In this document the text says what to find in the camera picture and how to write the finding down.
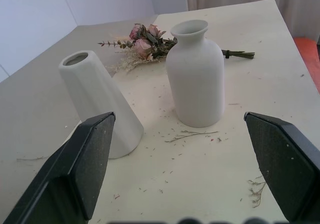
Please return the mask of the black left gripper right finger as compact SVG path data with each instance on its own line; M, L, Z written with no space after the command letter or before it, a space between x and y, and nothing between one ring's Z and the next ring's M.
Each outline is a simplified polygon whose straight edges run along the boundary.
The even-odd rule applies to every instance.
M320 150L292 123L244 115L259 169L289 222L320 224Z

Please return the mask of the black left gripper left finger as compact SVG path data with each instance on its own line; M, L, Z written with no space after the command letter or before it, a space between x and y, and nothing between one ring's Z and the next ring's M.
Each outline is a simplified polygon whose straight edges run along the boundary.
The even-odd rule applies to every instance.
M107 168L116 116L81 123L43 164L3 224L88 224Z

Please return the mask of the white conical ceramic vase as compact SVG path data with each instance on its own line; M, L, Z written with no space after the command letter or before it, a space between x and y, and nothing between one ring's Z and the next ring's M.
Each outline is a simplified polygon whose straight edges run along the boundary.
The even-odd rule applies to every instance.
M81 121L115 114L109 158L130 154L144 127L95 52L75 52L61 61L58 70Z

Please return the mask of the white bottle-shaped ceramic vase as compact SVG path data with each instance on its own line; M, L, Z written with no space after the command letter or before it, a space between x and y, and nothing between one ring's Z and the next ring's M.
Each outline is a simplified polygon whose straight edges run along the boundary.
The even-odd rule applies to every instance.
M224 56L205 38L208 23L190 20L175 25L177 43L166 57L166 70L179 120L190 127L216 124L225 107Z

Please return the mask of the dried twig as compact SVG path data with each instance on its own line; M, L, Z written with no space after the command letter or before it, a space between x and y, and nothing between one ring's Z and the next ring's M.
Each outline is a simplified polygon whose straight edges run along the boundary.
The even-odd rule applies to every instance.
M198 136L198 135L204 135L204 136L209 136L212 134L219 133L219 131L213 131L213 132L195 132L195 131L188 131L188 130L183 130L181 131L181 134L178 134L174 136L171 140L166 140L164 141L165 143L172 143L181 139L193 137L193 136Z

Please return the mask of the red object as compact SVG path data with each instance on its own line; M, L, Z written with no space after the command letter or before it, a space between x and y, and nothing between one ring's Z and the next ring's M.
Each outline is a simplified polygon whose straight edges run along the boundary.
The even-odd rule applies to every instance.
M317 44L305 37L295 37L293 40L320 94L320 58Z

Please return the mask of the dried pink rose bouquet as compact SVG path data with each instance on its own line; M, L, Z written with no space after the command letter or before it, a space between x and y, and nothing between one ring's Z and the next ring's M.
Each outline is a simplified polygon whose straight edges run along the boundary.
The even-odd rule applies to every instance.
M205 38L209 24L204 20L190 20L172 27L172 38L164 37L156 25L146 27L137 23L126 38L101 41L101 47L119 47L127 58L120 69L133 70L141 64L166 61L168 72L222 69L224 59L238 57L253 59L254 52L222 50L214 41Z

